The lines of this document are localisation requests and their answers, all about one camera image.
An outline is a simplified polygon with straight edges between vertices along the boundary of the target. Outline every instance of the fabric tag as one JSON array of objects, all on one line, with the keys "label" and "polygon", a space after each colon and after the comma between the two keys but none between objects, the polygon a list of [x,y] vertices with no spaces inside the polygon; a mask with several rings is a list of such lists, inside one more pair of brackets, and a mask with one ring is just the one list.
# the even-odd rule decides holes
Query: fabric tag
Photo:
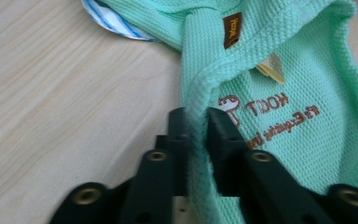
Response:
[{"label": "fabric tag", "polygon": [[255,67],[261,74],[271,77],[278,83],[284,84],[281,59],[276,53],[272,53],[266,60]]},{"label": "fabric tag", "polygon": [[223,18],[225,24],[225,49],[233,46],[240,40],[242,14],[240,12]]}]

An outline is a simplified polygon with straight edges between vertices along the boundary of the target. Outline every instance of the brown label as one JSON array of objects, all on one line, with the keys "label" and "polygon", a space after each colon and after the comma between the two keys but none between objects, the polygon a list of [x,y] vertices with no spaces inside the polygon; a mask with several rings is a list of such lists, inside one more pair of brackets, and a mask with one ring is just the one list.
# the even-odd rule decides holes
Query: brown label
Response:
[{"label": "brown label", "polygon": [[240,40],[242,14],[240,12],[223,18],[225,24],[225,49],[233,46]]}]

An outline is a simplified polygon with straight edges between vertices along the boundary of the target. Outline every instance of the mint green towel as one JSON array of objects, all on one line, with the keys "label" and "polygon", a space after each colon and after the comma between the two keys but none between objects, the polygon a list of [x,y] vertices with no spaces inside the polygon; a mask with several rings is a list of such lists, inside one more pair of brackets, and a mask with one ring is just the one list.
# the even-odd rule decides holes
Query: mint green towel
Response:
[{"label": "mint green towel", "polygon": [[[358,187],[358,67],[347,44],[349,0],[102,0],[182,51],[182,104],[193,151],[189,190],[200,219],[243,223],[238,199],[219,197],[204,147],[208,106],[225,109],[251,148],[275,154],[298,182],[323,193]],[[223,19],[241,12],[224,48]],[[286,83],[254,68],[274,53]]]}]

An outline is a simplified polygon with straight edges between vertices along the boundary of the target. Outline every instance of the wooden table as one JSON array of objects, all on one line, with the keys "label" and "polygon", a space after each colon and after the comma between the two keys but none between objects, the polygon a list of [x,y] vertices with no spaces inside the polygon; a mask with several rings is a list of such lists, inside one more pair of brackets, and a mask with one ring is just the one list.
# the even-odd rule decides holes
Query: wooden table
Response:
[{"label": "wooden table", "polygon": [[[358,16],[350,43],[358,62]],[[180,74],[178,52],[105,31],[79,0],[0,1],[0,223],[46,223],[73,187],[132,176]]]}]

